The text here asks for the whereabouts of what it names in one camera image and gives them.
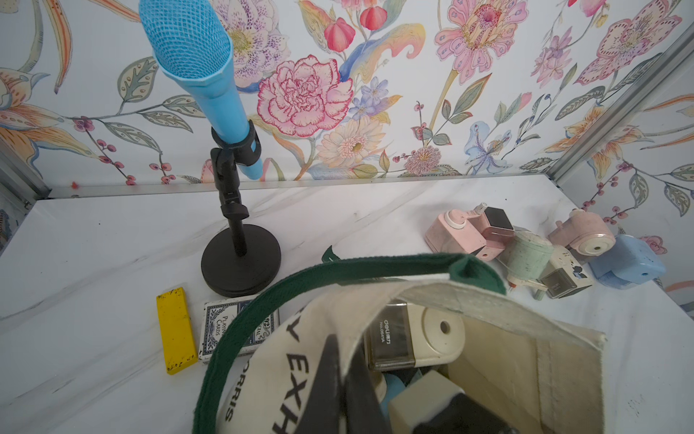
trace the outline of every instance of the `canvas tote bag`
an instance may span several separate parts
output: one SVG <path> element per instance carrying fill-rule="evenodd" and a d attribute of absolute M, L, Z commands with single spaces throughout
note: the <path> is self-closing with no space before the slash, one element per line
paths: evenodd
<path fill-rule="evenodd" d="M 450 280 L 373 282 L 445 272 Z M 284 319 L 220 405 L 235 357 L 264 318 L 298 294 L 346 281 L 361 283 L 330 286 Z M 463 317 L 464 350 L 444 371 L 522 434 L 604 432 L 604 335 L 533 312 L 505 296 L 487 264 L 449 253 L 338 260 L 268 288 L 239 313 L 212 354 L 193 432 L 388 433 L 361 339 L 395 298 Z"/>

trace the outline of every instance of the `blue pencil sharpener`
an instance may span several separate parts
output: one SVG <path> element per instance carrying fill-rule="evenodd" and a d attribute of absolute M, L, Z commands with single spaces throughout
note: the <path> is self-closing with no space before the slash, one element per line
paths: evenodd
<path fill-rule="evenodd" d="M 665 274 L 665 265 L 644 241 L 619 235 L 612 249 L 589 262 L 603 285 L 626 290 Z"/>

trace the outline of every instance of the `blue flower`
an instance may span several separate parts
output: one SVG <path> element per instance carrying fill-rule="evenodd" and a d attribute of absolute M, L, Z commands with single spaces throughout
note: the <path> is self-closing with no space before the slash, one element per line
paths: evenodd
<path fill-rule="evenodd" d="M 373 105 L 376 106 L 381 102 L 381 99 L 388 95 L 386 86 L 388 86 L 388 80 L 383 80 L 379 83 L 378 77 L 373 77 L 371 84 L 362 86 L 362 95 L 371 98 L 373 100 Z"/>
<path fill-rule="evenodd" d="M 493 155 L 498 155 L 511 139 L 511 131 L 507 131 L 503 136 L 500 135 L 492 140 L 485 149 L 484 141 L 489 137 L 489 133 L 489 125 L 485 122 L 475 122 L 470 127 L 470 139 L 465 145 L 465 153 L 470 158 L 465 162 L 465 165 L 472 166 L 473 175 L 485 169 L 490 174 L 497 174 L 512 166 L 504 160 L 495 160 L 493 157 Z"/>
<path fill-rule="evenodd" d="M 358 121 L 364 116 L 374 116 L 376 114 L 376 108 L 373 106 L 371 97 L 364 97 L 361 101 L 359 98 L 354 98 L 352 103 L 354 107 L 349 109 L 349 113 L 355 121 Z"/>

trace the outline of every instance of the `blue microphone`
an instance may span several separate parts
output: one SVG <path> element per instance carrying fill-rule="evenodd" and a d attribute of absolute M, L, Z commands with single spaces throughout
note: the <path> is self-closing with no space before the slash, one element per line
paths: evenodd
<path fill-rule="evenodd" d="M 234 82 L 234 44 L 210 2 L 141 0 L 139 15 L 164 74 L 195 98 L 226 144 L 244 140 L 250 130 Z M 262 176 L 260 159 L 238 163 L 250 179 Z"/>

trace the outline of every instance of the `playing card box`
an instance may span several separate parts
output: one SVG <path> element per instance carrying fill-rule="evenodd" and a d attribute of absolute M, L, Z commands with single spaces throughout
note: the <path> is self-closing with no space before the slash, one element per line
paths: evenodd
<path fill-rule="evenodd" d="M 222 335 L 231 324 L 231 321 L 255 298 L 255 295 L 247 297 L 237 297 L 234 299 L 226 299 L 205 303 L 204 321 L 200 332 L 200 351 L 198 359 L 207 364 L 212 357 L 212 352 L 217 347 L 217 343 Z M 248 342 L 243 345 L 239 356 L 252 354 L 265 339 L 270 336 L 270 333 L 275 331 L 280 325 L 280 313 L 278 310 L 268 316 L 252 336 Z"/>

